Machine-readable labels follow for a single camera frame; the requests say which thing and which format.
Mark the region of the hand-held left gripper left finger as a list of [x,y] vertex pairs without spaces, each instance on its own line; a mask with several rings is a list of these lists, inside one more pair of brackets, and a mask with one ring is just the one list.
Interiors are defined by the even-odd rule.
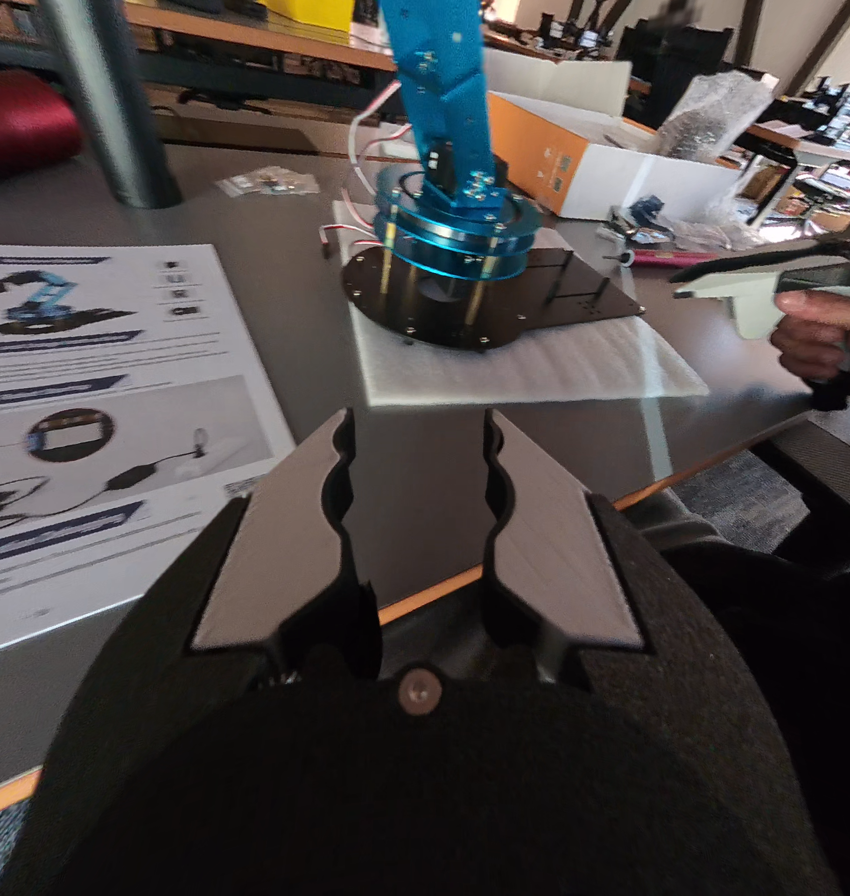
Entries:
[[343,521],[353,410],[340,409],[254,487],[193,636],[194,651],[369,654],[369,592]]

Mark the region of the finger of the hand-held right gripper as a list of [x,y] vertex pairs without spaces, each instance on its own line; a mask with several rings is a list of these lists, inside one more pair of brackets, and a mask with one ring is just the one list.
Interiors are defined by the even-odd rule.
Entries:
[[751,252],[697,263],[673,275],[671,282],[693,282],[700,277],[743,271],[751,267],[782,267],[809,258],[842,258],[850,261],[850,235],[828,235],[812,241],[805,248],[780,249],[772,252]]
[[678,286],[674,297],[722,301],[741,339],[766,340],[782,319],[774,299],[779,281],[776,271],[710,273]]

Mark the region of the red electric screwdriver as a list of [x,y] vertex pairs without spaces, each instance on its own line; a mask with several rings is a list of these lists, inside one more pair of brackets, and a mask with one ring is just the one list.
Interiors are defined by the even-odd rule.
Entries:
[[663,267],[674,270],[683,270],[700,263],[716,261],[718,257],[713,253],[661,251],[652,249],[622,249],[619,252],[605,254],[602,258],[615,262],[623,267]]

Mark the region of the silver foil bag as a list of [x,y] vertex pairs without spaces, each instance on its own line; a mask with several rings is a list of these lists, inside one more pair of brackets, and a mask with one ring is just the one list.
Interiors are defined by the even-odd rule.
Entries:
[[605,224],[630,247],[674,245],[675,236],[660,220],[664,203],[657,196],[643,197],[629,206],[613,206]]

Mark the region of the person's right hand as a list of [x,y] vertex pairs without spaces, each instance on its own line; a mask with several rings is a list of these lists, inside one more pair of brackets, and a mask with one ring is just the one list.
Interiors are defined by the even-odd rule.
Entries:
[[822,290],[780,293],[784,316],[770,342],[780,364],[806,380],[830,380],[850,364],[850,297]]

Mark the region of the person's grey pants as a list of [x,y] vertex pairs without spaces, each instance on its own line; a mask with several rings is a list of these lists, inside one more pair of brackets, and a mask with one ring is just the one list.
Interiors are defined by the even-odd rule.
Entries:
[[622,513],[661,554],[697,545],[727,544],[709,521],[690,511],[669,488],[644,498]]

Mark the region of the orange and white cardboard box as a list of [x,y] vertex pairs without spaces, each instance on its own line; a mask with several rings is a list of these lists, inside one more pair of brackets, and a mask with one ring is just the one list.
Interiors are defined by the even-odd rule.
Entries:
[[493,151],[508,180],[559,218],[601,220],[656,196],[698,221],[736,185],[737,169],[666,158],[655,132],[624,118],[631,64],[538,59],[485,49]]

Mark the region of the black office chair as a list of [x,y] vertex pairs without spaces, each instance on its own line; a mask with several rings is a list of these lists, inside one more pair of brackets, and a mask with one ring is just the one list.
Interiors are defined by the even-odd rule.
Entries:
[[778,544],[779,559],[836,575],[850,568],[850,445],[811,421],[751,452],[800,493],[806,517]]

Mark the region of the white foam sheet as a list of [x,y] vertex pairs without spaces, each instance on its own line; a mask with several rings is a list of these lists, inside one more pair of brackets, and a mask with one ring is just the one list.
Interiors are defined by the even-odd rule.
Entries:
[[370,407],[706,396],[697,372],[639,317],[527,331],[485,353],[399,334],[350,305]]

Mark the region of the black metal rack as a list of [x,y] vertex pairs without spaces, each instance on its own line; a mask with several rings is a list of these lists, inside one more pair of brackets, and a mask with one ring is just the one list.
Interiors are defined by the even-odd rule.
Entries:
[[733,35],[732,28],[653,28],[645,19],[626,27],[615,59],[631,62],[632,78],[650,88],[645,95],[628,94],[624,117],[653,129],[661,126],[695,77],[717,73]]

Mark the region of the printed instruction manual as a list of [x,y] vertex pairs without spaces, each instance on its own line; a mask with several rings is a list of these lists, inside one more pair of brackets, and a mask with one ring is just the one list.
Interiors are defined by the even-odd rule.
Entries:
[[139,599],[295,442],[211,245],[0,245],[0,650]]

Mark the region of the person's black clothing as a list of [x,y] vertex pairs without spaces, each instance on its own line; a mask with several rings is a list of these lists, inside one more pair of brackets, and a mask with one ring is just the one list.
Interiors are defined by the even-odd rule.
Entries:
[[719,540],[662,555],[743,656],[784,734],[824,852],[850,894],[850,573]]

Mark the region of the clear bag with white parts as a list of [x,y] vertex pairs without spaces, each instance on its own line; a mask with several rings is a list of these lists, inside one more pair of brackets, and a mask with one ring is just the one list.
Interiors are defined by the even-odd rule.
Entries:
[[220,179],[217,188],[230,198],[243,196],[315,196],[320,186],[315,177],[280,166],[267,166],[254,171]]

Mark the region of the grey metal column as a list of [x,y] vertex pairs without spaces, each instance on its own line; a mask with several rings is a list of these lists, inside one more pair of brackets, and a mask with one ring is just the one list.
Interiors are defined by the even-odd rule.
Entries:
[[137,209],[180,204],[122,2],[39,1],[38,9],[113,196]]

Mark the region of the brown wooden table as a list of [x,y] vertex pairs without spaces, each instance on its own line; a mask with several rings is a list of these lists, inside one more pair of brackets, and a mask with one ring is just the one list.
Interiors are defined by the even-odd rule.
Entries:
[[220,97],[360,110],[394,79],[389,55],[348,33],[267,13],[241,16],[177,2],[125,2],[141,30],[141,76]]

